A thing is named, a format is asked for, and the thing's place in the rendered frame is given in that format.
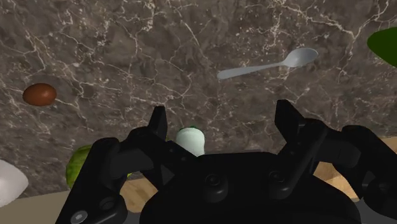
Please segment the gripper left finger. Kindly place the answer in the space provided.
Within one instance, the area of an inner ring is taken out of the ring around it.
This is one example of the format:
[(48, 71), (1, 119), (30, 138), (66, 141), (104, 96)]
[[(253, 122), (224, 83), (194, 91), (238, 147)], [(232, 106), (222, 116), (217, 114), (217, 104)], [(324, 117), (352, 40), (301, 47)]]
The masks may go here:
[(163, 187), (164, 177), (181, 175), (196, 158), (166, 136), (166, 111), (156, 106), (149, 124), (131, 130), (125, 140), (97, 140), (55, 224), (123, 224), (128, 210), (120, 190), (127, 174), (139, 171)]

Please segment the brown egg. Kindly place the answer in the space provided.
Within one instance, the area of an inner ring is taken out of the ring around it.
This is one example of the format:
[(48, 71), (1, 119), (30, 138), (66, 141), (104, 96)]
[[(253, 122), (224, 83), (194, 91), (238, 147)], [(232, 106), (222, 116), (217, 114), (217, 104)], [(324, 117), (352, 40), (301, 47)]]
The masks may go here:
[(56, 89), (47, 83), (30, 85), (22, 94), (22, 99), (33, 106), (49, 106), (55, 102), (56, 98)]

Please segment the grey spoon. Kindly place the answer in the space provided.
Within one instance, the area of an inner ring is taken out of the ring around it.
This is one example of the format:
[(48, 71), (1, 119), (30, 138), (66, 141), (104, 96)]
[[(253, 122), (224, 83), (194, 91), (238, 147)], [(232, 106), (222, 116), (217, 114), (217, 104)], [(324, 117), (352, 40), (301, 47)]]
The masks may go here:
[(217, 74), (217, 79), (224, 80), (277, 66), (286, 66), (291, 68), (302, 67), (308, 63), (313, 62), (318, 57), (318, 55), (319, 53), (313, 48), (297, 48), (291, 51), (281, 62), (262, 66), (239, 67), (223, 70)]

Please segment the green striped melon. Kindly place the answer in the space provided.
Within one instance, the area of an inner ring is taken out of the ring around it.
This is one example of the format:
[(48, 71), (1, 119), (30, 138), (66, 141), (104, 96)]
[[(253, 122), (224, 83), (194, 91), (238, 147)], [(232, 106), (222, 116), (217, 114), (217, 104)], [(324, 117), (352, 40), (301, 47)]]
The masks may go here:
[(89, 154), (91, 145), (85, 145), (74, 151), (69, 162), (66, 165), (66, 183), (69, 188), (72, 188), (76, 181), (78, 174)]

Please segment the dark green round object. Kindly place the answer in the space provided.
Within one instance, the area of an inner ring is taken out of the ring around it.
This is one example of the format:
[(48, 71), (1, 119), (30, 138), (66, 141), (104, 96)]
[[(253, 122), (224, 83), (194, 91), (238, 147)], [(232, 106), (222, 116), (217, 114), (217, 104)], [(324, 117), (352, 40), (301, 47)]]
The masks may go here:
[(367, 39), (371, 51), (397, 68), (397, 27), (390, 27), (373, 33)]

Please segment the pale green white bottle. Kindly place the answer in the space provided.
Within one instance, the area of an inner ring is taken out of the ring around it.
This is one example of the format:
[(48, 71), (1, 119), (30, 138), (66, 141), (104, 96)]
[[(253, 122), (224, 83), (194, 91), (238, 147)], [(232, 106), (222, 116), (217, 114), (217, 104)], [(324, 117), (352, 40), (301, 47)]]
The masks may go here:
[(198, 128), (184, 127), (176, 134), (175, 143), (186, 149), (196, 157), (205, 154), (205, 136)]

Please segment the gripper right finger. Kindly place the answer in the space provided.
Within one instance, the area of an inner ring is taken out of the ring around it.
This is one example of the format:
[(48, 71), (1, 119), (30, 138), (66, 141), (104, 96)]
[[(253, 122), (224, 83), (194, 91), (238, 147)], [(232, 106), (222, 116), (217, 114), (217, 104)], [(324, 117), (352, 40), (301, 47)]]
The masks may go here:
[(268, 198), (276, 218), (361, 218), (346, 194), (315, 177), (319, 163), (328, 162), (372, 211), (397, 219), (397, 153), (370, 129), (347, 125), (333, 130), (303, 117), (286, 99), (277, 101), (275, 125), (286, 140), (268, 170)]

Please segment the white rounded object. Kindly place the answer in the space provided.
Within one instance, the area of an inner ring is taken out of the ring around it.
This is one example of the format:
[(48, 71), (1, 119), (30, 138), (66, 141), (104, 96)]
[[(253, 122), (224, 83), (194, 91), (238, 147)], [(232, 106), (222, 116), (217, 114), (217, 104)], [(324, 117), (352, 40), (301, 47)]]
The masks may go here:
[(17, 199), (28, 184), (27, 176), (21, 170), (0, 159), (0, 207)]

